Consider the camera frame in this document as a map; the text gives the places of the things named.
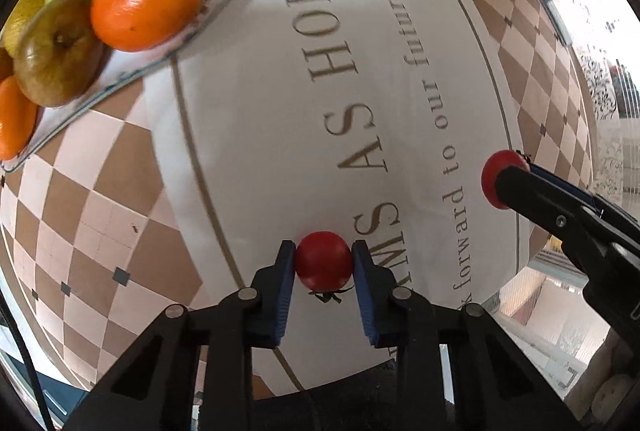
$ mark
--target black cable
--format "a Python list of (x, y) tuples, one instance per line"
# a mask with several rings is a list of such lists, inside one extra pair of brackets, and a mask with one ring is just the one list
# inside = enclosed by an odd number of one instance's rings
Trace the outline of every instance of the black cable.
[(20, 351), (22, 360), (24, 361), (24, 367), (27, 370), (31, 389), (33, 390), (36, 402), (38, 403), (38, 409), (42, 415), (44, 426), (47, 431), (56, 431), (55, 427), (53, 427), (53, 420), (51, 419), (49, 408), (44, 400), (44, 393), (40, 385), (40, 379), (38, 379), (38, 374), (33, 366), (33, 361), (31, 360), (31, 354), (29, 353), (27, 345), (22, 338), (22, 334), (20, 334), (20, 331), (18, 330), (18, 325), (15, 322), (14, 315), (11, 313), (11, 310), (9, 310), (9, 305), (7, 305), (2, 292), (0, 292), (0, 313), (4, 316), (4, 321), (11, 331), (11, 335), (14, 337), (15, 344), (18, 346), (18, 350)]

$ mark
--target metal screw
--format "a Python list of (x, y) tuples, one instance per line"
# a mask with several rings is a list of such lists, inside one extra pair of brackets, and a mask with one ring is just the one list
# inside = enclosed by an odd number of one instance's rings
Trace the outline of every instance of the metal screw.
[(465, 311), (471, 317), (480, 317), (484, 315), (484, 308), (482, 308), (478, 303), (469, 303), (465, 306)]
[(255, 288), (247, 287), (238, 292), (238, 297), (242, 301), (249, 301), (258, 297), (258, 291)]
[(405, 286), (397, 286), (391, 293), (396, 299), (409, 299), (411, 291)]
[(171, 305), (166, 308), (164, 311), (164, 315), (166, 315), (169, 319), (175, 319), (184, 314), (184, 306), (182, 305)]

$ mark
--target checkered floor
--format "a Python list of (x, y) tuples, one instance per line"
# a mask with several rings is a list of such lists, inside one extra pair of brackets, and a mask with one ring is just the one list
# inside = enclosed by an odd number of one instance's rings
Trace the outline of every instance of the checkered floor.
[[(590, 183), (575, 69), (540, 4), (473, 1), (509, 82), (524, 151)], [(42, 346), (87, 388), (165, 306), (209, 304), (163, 191), (142, 91), (138, 81), (97, 104), (7, 175), (1, 194), (15, 274), (49, 338)], [(545, 241), (534, 231), (532, 254)]]
[[(534, 163), (586, 188), (593, 180), (584, 101), (569, 51), (538, 0), (473, 0), (495, 41), (507, 77), (524, 153)], [(548, 233), (539, 227), (530, 255)]]

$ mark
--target red tomato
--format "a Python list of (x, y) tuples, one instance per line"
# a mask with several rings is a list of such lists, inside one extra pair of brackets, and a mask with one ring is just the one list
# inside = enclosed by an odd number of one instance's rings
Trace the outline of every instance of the red tomato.
[(340, 290), (353, 273), (347, 243), (328, 231), (307, 234), (296, 248), (296, 274), (313, 292)]
[(482, 177), (480, 179), (482, 192), (484, 196), (486, 196), (486, 199), (489, 200), (489, 203), (498, 209), (509, 209), (508, 206), (500, 202), (495, 191), (495, 180), (498, 178), (498, 174), (509, 166), (517, 166), (527, 171), (530, 170), (529, 163), (525, 158), (513, 150), (501, 150), (492, 154), (482, 168)]

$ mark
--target glass plate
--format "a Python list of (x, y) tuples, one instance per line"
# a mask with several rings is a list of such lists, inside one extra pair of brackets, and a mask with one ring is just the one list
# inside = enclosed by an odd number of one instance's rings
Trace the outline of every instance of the glass plate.
[(11, 173), (20, 167), (32, 153), (44, 146), (55, 134), (77, 119), (94, 104), (110, 96), (116, 90), (149, 73), (186, 46), (199, 31), (205, 28), (231, 0), (201, 0), (201, 7), (194, 20), (169, 41), (142, 52), (110, 50), (108, 60), (100, 75), (79, 98), (58, 108), (41, 108), (33, 135), (27, 145), (11, 160), (0, 161), (0, 167)]

